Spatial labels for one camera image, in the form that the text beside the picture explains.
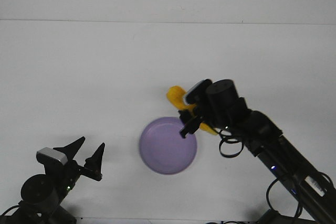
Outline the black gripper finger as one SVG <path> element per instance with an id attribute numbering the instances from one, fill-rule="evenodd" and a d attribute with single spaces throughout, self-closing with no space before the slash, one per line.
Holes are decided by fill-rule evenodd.
<path id="1" fill-rule="evenodd" d="M 85 137 L 82 136 L 81 138 L 75 140 L 74 142 L 64 146 L 64 147 L 54 147 L 54 150 L 64 153 L 67 157 L 67 160 L 73 160 L 74 156 L 78 153 L 79 149 L 82 147 Z"/>
<path id="2" fill-rule="evenodd" d="M 180 115 L 179 118 L 183 124 L 187 124 L 189 121 L 195 121 L 199 124 L 203 122 L 204 113 L 202 109 L 196 104 L 179 109 L 178 113 Z"/>
<path id="3" fill-rule="evenodd" d="M 182 138 L 186 138 L 188 134 L 194 134 L 200 128 L 200 124 L 203 122 L 203 118 L 200 116 L 195 116 L 189 119 L 180 116 L 180 120 L 184 125 L 180 130 L 180 135 Z"/>
<path id="4" fill-rule="evenodd" d="M 105 143 L 102 143 L 94 154 L 85 160 L 84 168 L 86 176 L 102 176 L 101 166 Z"/>

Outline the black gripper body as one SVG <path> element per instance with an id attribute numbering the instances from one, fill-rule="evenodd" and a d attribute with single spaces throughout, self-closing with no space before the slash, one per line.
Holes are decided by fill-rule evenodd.
<path id="1" fill-rule="evenodd" d="M 205 122 L 222 130 L 236 125 L 248 116 L 246 101 L 238 95 L 231 79 L 212 82 L 196 104 L 202 109 Z"/>
<path id="2" fill-rule="evenodd" d="M 86 160 L 84 166 L 78 165 L 76 161 L 69 161 L 66 165 L 56 164 L 51 162 L 44 165 L 46 175 L 50 176 L 57 184 L 75 184 L 80 176 L 85 176 L 90 179 L 101 181 L 102 161 Z"/>

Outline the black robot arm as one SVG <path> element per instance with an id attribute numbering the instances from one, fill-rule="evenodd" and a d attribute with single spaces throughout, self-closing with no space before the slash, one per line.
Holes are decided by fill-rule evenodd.
<path id="1" fill-rule="evenodd" d="M 233 80 L 202 80 L 182 91 L 179 110 L 186 137 L 206 124 L 221 137 L 221 143 L 241 143 L 281 182 L 298 202 L 297 220 L 305 209 L 317 223 L 335 223 L 335 186 L 283 135 L 272 120 L 252 110 L 237 93 Z"/>
<path id="2" fill-rule="evenodd" d="M 21 201 L 9 208 L 14 213 L 1 214 L 1 223 L 77 223 L 77 219 L 61 206 L 80 176 L 102 180 L 101 166 L 105 144 L 85 160 L 83 166 L 74 159 L 82 147 L 81 137 L 64 147 L 45 147 L 37 151 L 36 159 L 45 172 L 27 179 L 22 185 Z"/>

